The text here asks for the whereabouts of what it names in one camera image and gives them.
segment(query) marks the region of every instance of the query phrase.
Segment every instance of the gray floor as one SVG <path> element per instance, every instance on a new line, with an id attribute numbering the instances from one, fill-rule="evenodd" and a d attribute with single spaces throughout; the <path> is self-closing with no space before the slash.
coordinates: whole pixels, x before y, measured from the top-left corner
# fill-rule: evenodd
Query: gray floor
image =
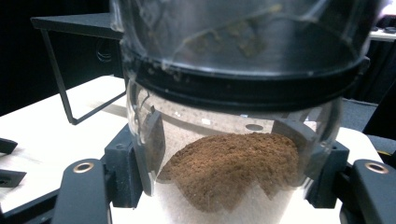
<path id="1" fill-rule="evenodd" d="M 375 109 L 376 105 L 373 104 L 344 99 L 341 126 L 362 132 Z M 396 141 L 394 140 L 372 135 L 367 136 L 377 150 L 393 153 L 396 149 Z"/>

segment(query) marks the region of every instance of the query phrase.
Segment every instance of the black table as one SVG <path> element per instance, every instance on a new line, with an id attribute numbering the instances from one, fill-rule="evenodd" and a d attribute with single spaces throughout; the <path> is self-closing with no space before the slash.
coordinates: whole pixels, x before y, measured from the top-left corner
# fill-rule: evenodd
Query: black table
<path id="1" fill-rule="evenodd" d="M 113 99 L 106 103 L 99 105 L 94 110 L 83 115 L 79 119 L 73 117 L 73 113 L 70 107 L 70 102 L 67 97 L 66 88 L 64 86 L 64 80 L 62 78 L 61 71 L 56 61 L 55 53 L 52 48 L 49 31 L 69 33 L 74 35 L 89 35 L 95 37 L 101 37 L 112 40 L 111 43 L 115 49 L 115 56 L 117 57 L 117 63 L 114 66 L 114 75 L 116 77 L 124 77 L 122 73 L 122 65 L 120 59 L 120 45 L 119 41 L 122 39 L 122 33 L 113 31 L 110 27 L 110 14 L 99 13 L 99 14 L 85 14 L 85 15 L 71 15 L 71 16 L 55 16 L 55 17 L 33 17 L 31 19 L 33 26 L 41 31 L 44 42 L 49 54 L 49 60 L 53 69 L 53 73 L 56 78 L 56 83 L 59 89 L 59 93 L 64 104 L 64 111 L 67 119 L 70 123 L 77 125 L 84 119 L 87 119 L 91 115 L 95 114 L 104 107 L 110 105 L 114 101 L 118 100 L 125 94 L 125 91 L 117 95 Z"/>

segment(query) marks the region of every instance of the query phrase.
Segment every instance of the hole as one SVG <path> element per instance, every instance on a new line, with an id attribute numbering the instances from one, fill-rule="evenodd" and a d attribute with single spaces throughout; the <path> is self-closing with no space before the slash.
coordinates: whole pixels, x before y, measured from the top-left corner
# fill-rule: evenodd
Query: hole
<path id="1" fill-rule="evenodd" d="M 81 173 L 85 173 L 85 172 L 90 171 L 92 169 L 92 167 L 93 167 L 93 163 L 91 163 L 91 162 L 83 162 L 83 163 L 77 165 L 73 169 L 73 171 L 74 171 L 74 173 L 81 174 Z"/>
<path id="2" fill-rule="evenodd" d="M 258 124 L 247 124 L 247 126 L 245 127 L 254 132 L 261 131 L 262 129 L 264 129 L 261 125 Z"/>
<path id="3" fill-rule="evenodd" d="M 369 169 L 373 172 L 379 173 L 381 175 L 387 174 L 389 172 L 389 170 L 386 167 L 384 167 L 380 164 L 376 164 L 373 162 L 367 162 L 365 165 L 366 165 L 367 169 Z"/>

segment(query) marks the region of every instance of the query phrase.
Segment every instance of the coffee grounds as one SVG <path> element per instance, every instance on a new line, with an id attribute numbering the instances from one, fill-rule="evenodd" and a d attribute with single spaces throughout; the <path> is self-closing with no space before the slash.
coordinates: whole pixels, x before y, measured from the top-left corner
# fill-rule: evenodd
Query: coffee grounds
<path id="1" fill-rule="evenodd" d="M 233 211 L 259 184 L 269 199 L 297 180 L 294 143 L 276 133 L 212 135 L 186 145 L 158 178 L 172 180 L 196 209 Z"/>

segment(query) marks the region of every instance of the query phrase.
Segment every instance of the transparent lid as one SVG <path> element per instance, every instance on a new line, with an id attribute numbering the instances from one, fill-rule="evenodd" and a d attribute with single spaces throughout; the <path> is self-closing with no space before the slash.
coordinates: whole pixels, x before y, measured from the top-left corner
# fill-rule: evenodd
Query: transparent lid
<path id="1" fill-rule="evenodd" d="M 384 4 L 372 0 L 113 0 L 113 29 L 133 53 L 236 76 L 314 76 L 366 52 Z"/>

